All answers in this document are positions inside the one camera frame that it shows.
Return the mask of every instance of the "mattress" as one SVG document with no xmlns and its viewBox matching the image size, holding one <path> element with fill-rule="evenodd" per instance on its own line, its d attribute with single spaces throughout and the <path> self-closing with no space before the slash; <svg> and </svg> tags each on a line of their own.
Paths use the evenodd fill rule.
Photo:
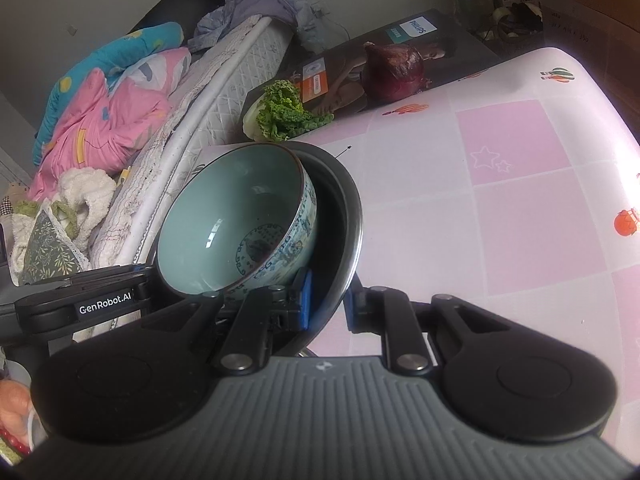
<svg viewBox="0 0 640 480">
<path fill-rule="evenodd" d="M 271 18 L 262 18 L 238 41 L 238 45 L 230 46 L 234 49 L 233 55 L 217 69 L 197 98 L 190 103 L 184 118 L 159 150 L 153 176 L 146 178 L 143 183 L 140 175 L 145 176 L 145 171 L 151 170 L 147 167 L 137 168 L 136 177 L 140 183 L 135 185 L 138 186 L 140 198 L 134 204 L 135 213 L 130 216 L 130 221 L 125 214 L 107 218 L 108 225 L 101 228 L 98 244 L 94 244 L 96 266 L 127 265 L 146 257 L 142 249 L 152 219 L 167 204 L 172 190 L 181 187 L 184 181 L 185 164 L 182 156 L 185 149 L 193 150 L 194 146 L 203 142 L 225 143 L 234 139 L 246 93 L 275 75 L 291 36 L 287 25 Z M 116 238 L 122 239 L 120 243 L 116 243 Z"/>
<path fill-rule="evenodd" d="M 618 384 L 604 439 L 640 462 L 640 147 L 575 59 L 537 50 L 296 140 L 358 186 L 365 286 L 453 294 L 596 355 Z M 309 349 L 381 352 L 342 307 Z"/>
</svg>

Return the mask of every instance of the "leafy green vegetable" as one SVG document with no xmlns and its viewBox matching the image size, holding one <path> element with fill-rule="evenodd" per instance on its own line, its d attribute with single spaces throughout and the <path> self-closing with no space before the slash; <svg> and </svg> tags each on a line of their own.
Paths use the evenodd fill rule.
<svg viewBox="0 0 640 480">
<path fill-rule="evenodd" d="M 315 116 L 302 107 L 300 91 L 286 80 L 264 88 L 256 121 L 263 136 L 282 142 L 330 123 L 333 114 Z"/>
</svg>

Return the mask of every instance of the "pink blanket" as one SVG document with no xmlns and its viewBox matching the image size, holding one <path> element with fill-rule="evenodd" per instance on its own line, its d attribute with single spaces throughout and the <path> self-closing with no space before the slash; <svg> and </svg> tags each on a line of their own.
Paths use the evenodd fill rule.
<svg viewBox="0 0 640 480">
<path fill-rule="evenodd" d="M 167 54 L 175 52 L 176 59 L 183 59 L 184 53 L 178 52 L 183 50 Z M 181 72 L 178 80 L 185 71 L 177 70 Z M 89 167 L 109 174 L 121 171 L 164 123 L 172 108 L 167 96 L 175 85 L 177 81 L 167 81 L 156 86 L 159 89 L 140 88 L 135 78 L 124 77 L 109 98 L 104 73 L 92 70 L 60 117 L 28 198 L 53 196 L 60 175 L 70 168 Z"/>
</svg>

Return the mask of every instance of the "onion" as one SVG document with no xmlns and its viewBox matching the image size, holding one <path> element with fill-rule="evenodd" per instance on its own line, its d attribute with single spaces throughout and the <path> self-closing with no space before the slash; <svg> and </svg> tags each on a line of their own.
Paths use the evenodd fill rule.
<svg viewBox="0 0 640 480">
<path fill-rule="evenodd" d="M 367 62 L 360 82 L 367 97 L 380 103 L 392 103 L 419 92 L 427 85 L 422 56 L 405 44 L 364 44 Z"/>
</svg>

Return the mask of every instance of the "ceramic bowl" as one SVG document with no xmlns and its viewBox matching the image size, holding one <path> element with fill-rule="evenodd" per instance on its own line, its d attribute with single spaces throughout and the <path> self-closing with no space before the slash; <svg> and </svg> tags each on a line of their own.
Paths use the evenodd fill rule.
<svg viewBox="0 0 640 480">
<path fill-rule="evenodd" d="M 162 279 L 181 294 L 285 285 L 316 239 L 316 192 L 297 156 L 249 144 L 220 156 L 182 190 L 158 241 Z"/>
</svg>

